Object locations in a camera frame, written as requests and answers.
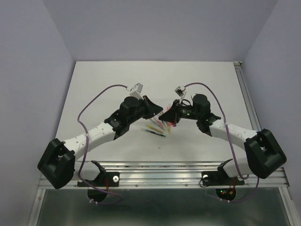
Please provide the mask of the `yellow highlighter pen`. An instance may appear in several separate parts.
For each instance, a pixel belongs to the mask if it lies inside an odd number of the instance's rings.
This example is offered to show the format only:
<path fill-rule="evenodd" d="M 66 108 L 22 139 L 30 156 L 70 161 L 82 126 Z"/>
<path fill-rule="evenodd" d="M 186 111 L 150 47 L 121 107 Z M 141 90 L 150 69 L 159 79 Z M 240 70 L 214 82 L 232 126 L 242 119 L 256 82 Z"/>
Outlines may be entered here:
<path fill-rule="evenodd" d="M 166 129 L 167 129 L 168 133 L 171 134 L 169 122 L 165 122 L 165 126 L 166 126 Z"/>

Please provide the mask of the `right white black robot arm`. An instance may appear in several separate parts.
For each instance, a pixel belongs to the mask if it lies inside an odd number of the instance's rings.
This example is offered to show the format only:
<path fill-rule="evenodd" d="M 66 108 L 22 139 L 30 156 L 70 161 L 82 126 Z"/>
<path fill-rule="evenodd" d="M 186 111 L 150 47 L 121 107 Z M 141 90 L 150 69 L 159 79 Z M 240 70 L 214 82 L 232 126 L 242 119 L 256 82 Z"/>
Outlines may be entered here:
<path fill-rule="evenodd" d="M 250 174 L 266 179 L 287 161 L 270 130 L 256 131 L 227 124 L 211 112 L 211 104 L 203 94 L 196 94 L 191 105 L 185 105 L 176 99 L 159 119 L 172 124 L 177 124 L 180 119 L 195 120 L 202 133 L 228 141 L 231 147 L 238 146 L 245 151 L 245 158 L 232 158 L 224 162 L 216 172 L 216 178 L 222 184 L 228 183 L 234 177 Z"/>

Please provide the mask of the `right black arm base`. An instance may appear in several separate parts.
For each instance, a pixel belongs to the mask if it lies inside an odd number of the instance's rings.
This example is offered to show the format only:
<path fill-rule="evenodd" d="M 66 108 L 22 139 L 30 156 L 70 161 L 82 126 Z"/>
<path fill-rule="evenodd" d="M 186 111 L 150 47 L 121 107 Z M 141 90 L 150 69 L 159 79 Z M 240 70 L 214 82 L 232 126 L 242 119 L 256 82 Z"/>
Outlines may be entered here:
<path fill-rule="evenodd" d="M 236 186 L 242 186 L 245 184 L 243 180 L 239 180 L 237 177 L 229 177 L 223 169 L 226 163 L 231 160 L 232 159 L 229 159 L 221 163 L 217 167 L 217 171 L 207 171 L 202 173 L 202 177 L 198 183 L 202 188 L 217 186 L 218 188 L 215 189 L 215 192 L 218 198 L 229 202 L 234 201 L 236 197 Z"/>

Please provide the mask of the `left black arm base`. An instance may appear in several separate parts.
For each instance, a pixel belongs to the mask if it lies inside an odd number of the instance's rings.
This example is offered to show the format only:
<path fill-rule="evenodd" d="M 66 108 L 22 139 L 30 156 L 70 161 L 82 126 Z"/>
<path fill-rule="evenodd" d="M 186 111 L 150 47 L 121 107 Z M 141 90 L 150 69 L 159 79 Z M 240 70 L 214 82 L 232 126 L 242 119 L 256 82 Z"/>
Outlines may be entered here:
<path fill-rule="evenodd" d="M 119 187 L 120 173 L 107 171 L 97 161 L 91 161 L 96 171 L 88 171 L 90 179 L 79 178 L 77 186 L 87 187 L 87 197 L 95 205 L 112 205 L 122 201 L 122 196 L 110 188 Z"/>

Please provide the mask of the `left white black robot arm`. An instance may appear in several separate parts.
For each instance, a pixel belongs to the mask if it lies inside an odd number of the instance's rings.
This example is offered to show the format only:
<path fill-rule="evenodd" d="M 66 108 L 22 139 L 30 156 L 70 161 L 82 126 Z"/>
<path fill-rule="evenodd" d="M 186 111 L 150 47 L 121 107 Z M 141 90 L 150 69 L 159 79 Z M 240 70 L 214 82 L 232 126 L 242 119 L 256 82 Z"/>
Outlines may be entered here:
<path fill-rule="evenodd" d="M 38 165 L 38 170 L 55 189 L 60 189 L 72 180 L 90 181 L 98 186 L 104 182 L 105 174 L 94 169 L 83 177 L 84 165 L 76 165 L 79 158 L 105 143 L 116 140 L 129 131 L 130 125 L 139 119 L 150 119 L 163 108 L 154 104 L 147 96 L 140 99 L 126 97 L 109 118 L 84 134 L 60 141 L 55 138 L 47 145 Z"/>

